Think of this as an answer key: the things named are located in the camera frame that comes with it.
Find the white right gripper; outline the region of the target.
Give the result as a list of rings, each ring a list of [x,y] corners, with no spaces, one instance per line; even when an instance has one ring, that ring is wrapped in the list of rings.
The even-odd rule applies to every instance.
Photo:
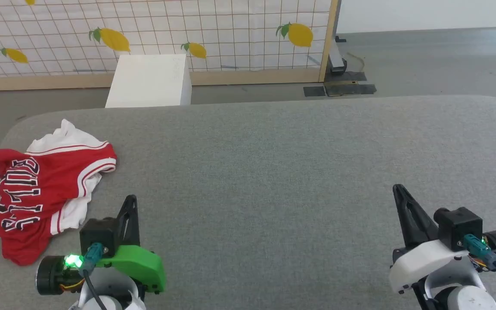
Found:
[[[438,236],[437,224],[403,185],[392,187],[402,236],[411,251],[390,268],[388,280],[394,293],[403,294],[422,285],[425,294],[451,290],[453,294],[485,294],[479,267],[496,270],[496,231],[482,237],[466,234],[453,251]]]

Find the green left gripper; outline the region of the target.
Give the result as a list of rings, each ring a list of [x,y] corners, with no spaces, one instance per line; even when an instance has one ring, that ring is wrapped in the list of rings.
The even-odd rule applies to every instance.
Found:
[[[118,237],[121,246],[110,256],[102,245],[92,245],[84,254],[44,257],[36,271],[36,290],[40,295],[79,293],[87,286],[84,271],[95,284],[95,269],[113,268],[128,276],[142,292],[159,294],[165,290],[167,277],[158,255],[140,247],[139,213],[136,196],[126,196],[118,213]],[[129,240],[132,245],[123,245]]]

